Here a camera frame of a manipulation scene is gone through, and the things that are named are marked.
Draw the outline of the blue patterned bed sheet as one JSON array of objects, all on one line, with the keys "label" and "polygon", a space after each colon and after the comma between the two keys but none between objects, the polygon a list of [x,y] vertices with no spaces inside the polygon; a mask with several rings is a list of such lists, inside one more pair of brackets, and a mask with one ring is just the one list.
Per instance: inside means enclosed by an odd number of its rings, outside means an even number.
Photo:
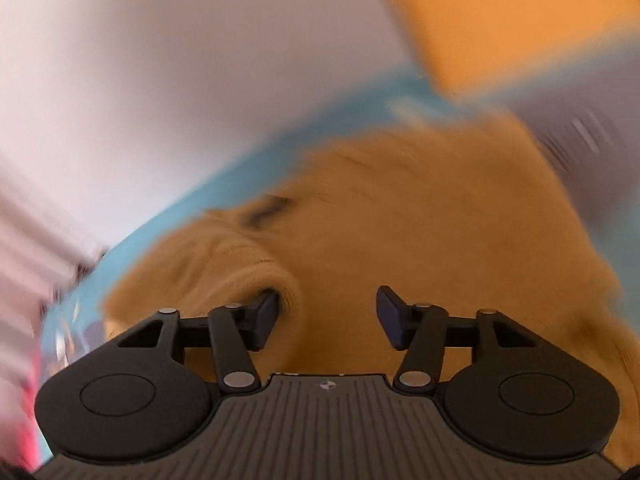
[{"label": "blue patterned bed sheet", "polygon": [[160,240],[209,210],[268,195],[314,152],[338,139],[390,128],[442,126],[509,115],[533,137],[590,240],[639,197],[639,73],[635,65],[586,67],[510,84],[446,105],[413,74],[366,93],[307,130],[284,136],[142,226],[111,250],[44,322],[42,374],[51,377],[107,338],[104,299]]}]

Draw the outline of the mustard cable-knit cardigan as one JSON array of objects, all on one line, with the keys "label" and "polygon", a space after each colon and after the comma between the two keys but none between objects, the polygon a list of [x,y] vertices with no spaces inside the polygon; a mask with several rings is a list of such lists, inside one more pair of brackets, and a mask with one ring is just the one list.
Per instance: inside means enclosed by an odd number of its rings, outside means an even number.
[{"label": "mustard cable-knit cardigan", "polygon": [[195,318],[274,289],[283,304],[259,374],[392,374],[383,285],[455,316],[498,310],[600,372],[620,396],[606,456],[638,463],[639,343],[614,312],[618,279],[509,115],[333,141],[268,195],[157,242],[104,299],[105,335],[164,307]]}]

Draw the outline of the orange headboard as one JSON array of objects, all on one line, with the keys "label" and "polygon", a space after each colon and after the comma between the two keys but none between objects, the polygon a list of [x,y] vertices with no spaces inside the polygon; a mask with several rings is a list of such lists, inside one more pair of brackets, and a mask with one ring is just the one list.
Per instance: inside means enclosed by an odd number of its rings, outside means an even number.
[{"label": "orange headboard", "polygon": [[442,93],[487,86],[612,32],[639,27],[639,0],[390,0]]}]

